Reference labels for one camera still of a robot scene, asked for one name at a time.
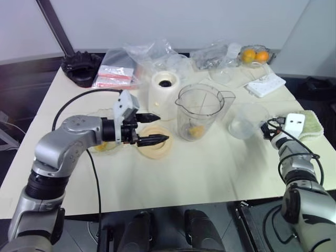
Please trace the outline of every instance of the green sponge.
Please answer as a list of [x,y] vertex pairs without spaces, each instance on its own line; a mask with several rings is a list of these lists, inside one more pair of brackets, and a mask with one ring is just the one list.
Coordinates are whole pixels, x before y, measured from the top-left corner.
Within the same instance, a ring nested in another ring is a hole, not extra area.
[[304,114],[306,116],[303,131],[300,134],[300,141],[309,141],[316,139],[323,135],[324,129],[320,124],[314,111],[311,110],[301,110],[297,112],[298,114]]

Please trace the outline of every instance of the gray wall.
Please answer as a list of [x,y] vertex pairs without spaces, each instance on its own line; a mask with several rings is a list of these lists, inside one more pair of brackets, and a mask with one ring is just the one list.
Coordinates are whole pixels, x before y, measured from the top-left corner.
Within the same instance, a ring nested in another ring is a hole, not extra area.
[[[281,49],[276,73],[336,77],[335,0],[51,2],[75,49],[104,51],[155,37],[189,49],[226,38]],[[61,55],[34,0],[0,1],[0,64]]]
[[336,77],[336,1],[311,0],[272,69],[278,74]]
[[34,0],[0,1],[0,65],[61,55]]

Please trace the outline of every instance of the white cable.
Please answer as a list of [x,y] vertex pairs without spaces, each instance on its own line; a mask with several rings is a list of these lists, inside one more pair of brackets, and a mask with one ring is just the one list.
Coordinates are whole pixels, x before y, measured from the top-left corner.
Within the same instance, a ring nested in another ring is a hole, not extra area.
[[89,226],[89,222],[88,222],[88,232],[89,232],[91,238],[94,240],[94,242],[95,242],[96,244],[98,244],[97,240],[94,238],[93,234],[91,233],[90,226]]
[[19,127],[16,126],[15,124],[12,124],[12,123],[9,123],[9,122],[4,122],[4,121],[0,121],[0,122],[5,123],[5,124],[8,124],[8,125],[11,125],[11,126],[17,128],[19,131],[21,131],[24,135],[26,134],[25,131],[23,131],[21,128],[19,128]]

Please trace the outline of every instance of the black cable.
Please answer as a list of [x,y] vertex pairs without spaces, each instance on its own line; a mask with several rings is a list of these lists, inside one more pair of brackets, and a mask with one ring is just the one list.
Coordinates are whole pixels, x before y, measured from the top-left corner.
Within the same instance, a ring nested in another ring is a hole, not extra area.
[[278,207],[280,207],[280,206],[281,206],[281,205],[277,205],[277,206],[273,207],[271,210],[269,210],[269,211],[267,212],[267,214],[265,215],[264,219],[262,220],[262,221],[263,221],[263,222],[262,222],[262,226],[263,226],[263,227],[262,227],[262,234],[263,234],[263,236],[264,236],[265,242],[266,242],[266,244],[267,244],[267,246],[268,246],[270,252],[274,252],[274,250],[273,250],[272,245],[271,245],[271,243],[269,242],[268,237],[267,237],[267,234],[266,234],[266,221],[267,221],[268,216],[271,214],[271,212],[273,212],[276,208],[278,208]]
[[279,163],[279,165],[278,165],[278,172],[279,172],[279,174],[280,174],[280,177],[281,177],[282,181],[284,181],[284,178],[282,177],[282,175],[281,175],[281,171],[280,171],[280,170],[281,170],[281,163],[282,163],[284,160],[286,160],[287,158],[289,158],[289,157],[291,157],[291,156],[295,156],[295,155],[311,155],[311,157],[312,157],[313,159],[316,160],[317,165],[319,166],[320,173],[321,173],[321,181],[320,181],[320,185],[323,185],[323,183],[324,183],[324,170],[323,170],[322,164],[321,164],[321,162],[320,162],[320,160],[319,160],[320,156],[317,155],[317,154],[315,154],[315,153],[313,153],[313,152],[312,152],[312,151],[311,151],[305,144],[303,144],[300,140],[298,140],[297,138],[295,138],[294,136],[292,136],[291,134],[289,134],[287,131],[283,130],[281,127],[277,127],[277,126],[275,126],[274,124],[270,123],[271,121],[275,121],[275,122],[277,122],[277,121],[276,121],[276,118],[269,119],[269,120],[267,121],[267,124],[269,124],[270,126],[272,126],[272,127],[275,128],[275,129],[277,129],[277,130],[283,132],[284,134],[286,134],[287,136],[289,136],[290,138],[292,138],[294,141],[296,141],[297,143],[299,143],[302,147],[304,147],[304,148],[308,151],[308,153],[295,153],[295,154],[291,154],[291,155],[285,156],[285,157],[280,161],[280,163]]
[[283,159],[280,160],[279,164],[278,164],[278,173],[280,175],[280,178],[282,179],[282,181],[285,183],[285,180],[284,180],[284,177],[282,177],[282,174],[281,174],[281,165],[282,163],[288,159],[288,158],[291,158],[292,156],[301,156],[301,155],[305,155],[305,156],[314,156],[315,154],[314,153],[293,153],[293,154],[290,154],[288,156],[285,156]]
[[107,91],[107,92],[118,92],[118,93],[121,93],[122,90],[117,90],[117,89],[110,89],[110,88],[103,88],[103,89],[94,89],[94,90],[90,90],[90,91],[87,91],[87,92],[84,92],[84,93],[81,93],[80,95],[77,95],[75,97],[73,97],[71,100],[69,100],[67,103],[65,103],[61,108],[60,110],[57,112],[55,118],[54,118],[54,121],[52,123],[52,127],[51,127],[51,130],[55,130],[55,127],[56,127],[56,122],[59,118],[59,116],[61,115],[61,113],[63,112],[63,110],[65,110],[65,108],[67,106],[69,106],[69,104],[71,104],[73,101],[77,100],[78,98],[82,97],[82,96],[85,96],[89,93],[94,93],[94,92],[102,92],[102,91]]
[[277,236],[279,242],[281,242],[282,244],[288,244],[293,238],[295,238],[295,236],[291,235],[286,240],[282,240],[278,231],[275,229],[275,225],[274,225],[275,216],[280,212],[280,210],[281,210],[281,206],[279,206],[279,208],[272,214],[272,227],[273,227],[274,233]]
[[316,244],[313,246],[313,248],[312,248],[309,252],[314,252],[314,250],[315,250],[318,246],[320,246],[322,243],[326,243],[326,242],[328,242],[328,241],[330,241],[330,240],[331,240],[331,239],[327,238],[327,239],[324,239],[324,240],[319,241],[318,243],[316,243]]
[[92,158],[91,153],[89,150],[86,150],[88,153],[91,163],[92,163],[92,168],[93,168],[93,173],[96,179],[96,184],[97,184],[97,192],[98,192],[98,241],[97,241],[97,251],[100,250],[100,240],[101,240],[101,235],[100,235],[100,230],[101,230],[101,197],[100,197],[100,187],[99,187],[99,180],[96,172],[96,167]]
[[[65,103],[60,110],[57,112],[54,121],[52,123],[52,127],[51,127],[51,131],[54,131],[56,128],[56,123],[57,120],[59,118],[59,116],[61,115],[61,113],[65,110],[65,108],[67,106],[69,106],[73,101],[77,100],[78,98],[85,96],[89,93],[94,93],[94,92],[103,92],[103,91],[107,91],[107,92],[117,92],[117,93],[121,93],[122,90],[117,90],[117,89],[108,89],[108,88],[104,88],[104,89],[95,89],[95,90],[90,90],[84,93],[81,93],[80,95],[77,95],[75,97],[73,97],[72,99],[70,99],[67,103]],[[99,209],[99,213],[98,213],[98,244],[97,244],[97,252],[100,250],[100,231],[101,231],[101,197],[100,197],[100,187],[99,187],[99,180],[98,180],[98,176],[97,176],[97,172],[96,172],[96,167],[92,158],[92,155],[90,153],[89,150],[86,150],[86,152],[88,153],[90,160],[91,160],[91,164],[92,164],[92,168],[93,168],[93,173],[96,179],[96,184],[97,184],[97,192],[98,192],[98,209]]]

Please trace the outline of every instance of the clear plastic cup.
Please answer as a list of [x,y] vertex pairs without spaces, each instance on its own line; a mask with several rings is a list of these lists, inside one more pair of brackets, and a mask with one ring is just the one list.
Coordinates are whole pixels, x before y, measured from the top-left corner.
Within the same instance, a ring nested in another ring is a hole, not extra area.
[[243,105],[229,125],[229,132],[238,139],[248,139],[269,118],[266,108],[257,103]]
[[177,110],[178,134],[195,141],[204,136],[217,116],[223,117],[235,100],[233,93],[219,91],[205,84],[187,85],[178,94]]
[[233,78],[234,70],[232,68],[211,69],[209,70],[210,79],[219,84],[227,84]]

